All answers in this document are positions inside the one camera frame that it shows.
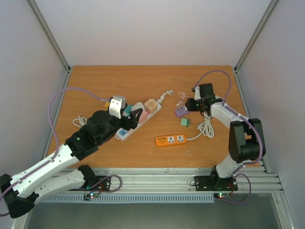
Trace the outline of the white round switch socket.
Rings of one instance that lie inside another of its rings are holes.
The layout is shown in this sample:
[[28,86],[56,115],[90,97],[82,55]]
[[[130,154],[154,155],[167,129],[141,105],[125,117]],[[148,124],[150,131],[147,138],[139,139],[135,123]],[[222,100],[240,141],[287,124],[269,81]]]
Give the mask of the white round switch socket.
[[137,102],[136,104],[134,104],[133,106],[132,106],[132,108],[131,108],[131,111],[133,112],[133,111],[137,111],[137,110],[145,110],[145,108],[144,108],[144,105],[143,105],[143,103],[141,103],[141,102]]

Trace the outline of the pink cube socket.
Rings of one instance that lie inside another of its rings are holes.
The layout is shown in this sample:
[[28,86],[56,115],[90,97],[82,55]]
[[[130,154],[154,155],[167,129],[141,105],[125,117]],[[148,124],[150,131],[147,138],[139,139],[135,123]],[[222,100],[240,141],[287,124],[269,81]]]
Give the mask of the pink cube socket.
[[145,110],[143,110],[140,115],[138,124],[141,125],[142,123],[145,122],[145,120],[147,120],[147,118],[148,118],[148,113]]

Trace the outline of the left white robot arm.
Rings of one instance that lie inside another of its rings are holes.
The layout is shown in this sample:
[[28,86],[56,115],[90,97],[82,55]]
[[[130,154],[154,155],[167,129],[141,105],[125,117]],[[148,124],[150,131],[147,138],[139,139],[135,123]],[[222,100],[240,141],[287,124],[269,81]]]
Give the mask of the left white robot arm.
[[40,196],[37,188],[43,181],[96,152],[120,128],[135,129],[142,112],[143,109],[139,108],[124,116],[120,110],[120,117],[116,117],[109,111],[99,110],[51,155],[13,176],[3,174],[0,177],[0,197],[8,208],[7,215],[15,219],[32,210]]

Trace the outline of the peach cube adapter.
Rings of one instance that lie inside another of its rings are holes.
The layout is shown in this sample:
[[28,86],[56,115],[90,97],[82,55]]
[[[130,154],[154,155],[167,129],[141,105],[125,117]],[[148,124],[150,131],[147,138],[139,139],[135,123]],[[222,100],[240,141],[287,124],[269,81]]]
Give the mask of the peach cube adapter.
[[149,99],[144,103],[144,108],[145,111],[151,115],[157,110],[158,105],[154,99]]

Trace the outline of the long white power strip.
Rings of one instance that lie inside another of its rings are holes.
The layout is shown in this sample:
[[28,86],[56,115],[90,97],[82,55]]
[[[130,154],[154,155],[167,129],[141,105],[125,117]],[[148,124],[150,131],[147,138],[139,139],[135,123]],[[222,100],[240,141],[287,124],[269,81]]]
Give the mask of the long white power strip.
[[145,110],[143,110],[142,114],[144,114],[143,119],[140,118],[137,126],[131,127],[129,130],[120,128],[116,134],[115,138],[117,140],[125,141],[128,137],[130,137],[136,130],[138,130],[141,126],[143,126],[146,122],[148,122],[154,115],[156,115],[160,110],[162,106],[160,104],[157,104],[157,110],[153,112],[152,114],[146,113]]

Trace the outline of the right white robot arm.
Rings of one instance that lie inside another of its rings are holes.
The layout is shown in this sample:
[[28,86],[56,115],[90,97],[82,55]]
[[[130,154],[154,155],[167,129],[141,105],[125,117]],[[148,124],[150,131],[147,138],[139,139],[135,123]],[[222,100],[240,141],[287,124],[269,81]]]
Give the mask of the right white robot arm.
[[255,164],[265,155],[262,123],[248,118],[231,108],[223,98],[217,97],[211,83],[195,86],[194,98],[188,98],[186,109],[206,113],[229,129],[228,156],[215,165],[208,177],[200,179],[211,190],[221,190],[233,184],[234,175],[246,165]]

